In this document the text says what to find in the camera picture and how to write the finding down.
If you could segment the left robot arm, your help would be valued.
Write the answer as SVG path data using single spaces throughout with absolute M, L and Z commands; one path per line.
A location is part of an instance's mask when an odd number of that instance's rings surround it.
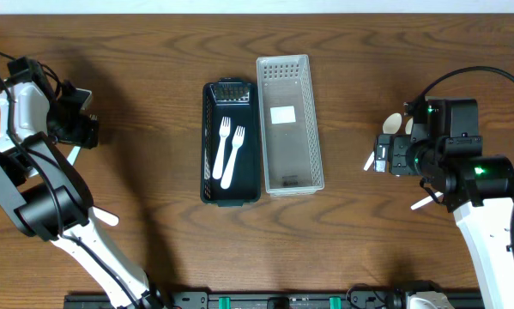
M 11 58 L 0 77 L 0 207 L 27 237 L 65 251 L 105 290 L 115 308 L 161 308 L 146 272 L 117 247 L 75 170 L 81 149 L 98 144 L 99 122 L 84 111 L 89 90 L 60 80 L 32 58 Z

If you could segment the white plastic spoon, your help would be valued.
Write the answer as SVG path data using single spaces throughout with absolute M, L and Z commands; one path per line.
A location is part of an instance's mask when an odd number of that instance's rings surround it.
M 119 223 L 119 217 L 114 215 L 111 212 L 108 212 L 108 211 L 98 208 L 96 206 L 92 207 L 92 211 L 94 212 L 94 216 L 97 219 L 104 222 L 108 226 L 116 227 Z

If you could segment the white plastic fork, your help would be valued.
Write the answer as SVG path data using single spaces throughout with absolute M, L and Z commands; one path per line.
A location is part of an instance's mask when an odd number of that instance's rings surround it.
M 234 132 L 234 136 L 232 139 L 232 151 L 229 156 L 225 171 L 221 178 L 221 188 L 222 189 L 228 189 L 232 183 L 233 179 L 233 170 L 235 167 L 235 161 L 237 157 L 237 153 L 239 151 L 239 148 L 243 145 L 245 139 L 245 127 L 244 126 L 238 126 L 236 128 L 236 131 Z
M 223 172 L 224 155 L 226 140 L 231 132 L 231 119 L 229 117 L 223 117 L 219 129 L 219 147 L 217 149 L 215 163 L 213 166 L 212 177 L 214 179 L 220 179 Z

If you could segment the pale green plastic fork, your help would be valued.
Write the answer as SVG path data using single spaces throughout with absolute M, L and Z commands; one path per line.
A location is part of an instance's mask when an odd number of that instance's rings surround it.
M 79 154 L 80 154 L 80 152 L 81 152 L 81 149 L 82 149 L 82 148 L 81 148 L 80 146 L 74 146 L 74 147 L 71 149 L 70 153 L 68 154 L 68 156 L 67 156 L 67 161 L 69 162 L 69 164 L 70 164 L 71 166 L 74 166 L 74 165 L 75 165 L 76 160 L 77 160 L 77 157 L 78 157 L 78 155 L 79 155 Z

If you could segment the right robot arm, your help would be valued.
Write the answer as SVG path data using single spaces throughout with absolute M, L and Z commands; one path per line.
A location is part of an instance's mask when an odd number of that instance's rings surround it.
M 431 199 L 454 215 L 485 307 L 514 308 L 513 165 L 483 155 L 474 99 L 427 98 L 407 114 L 410 133 L 377 136 L 374 170 L 419 176 Z

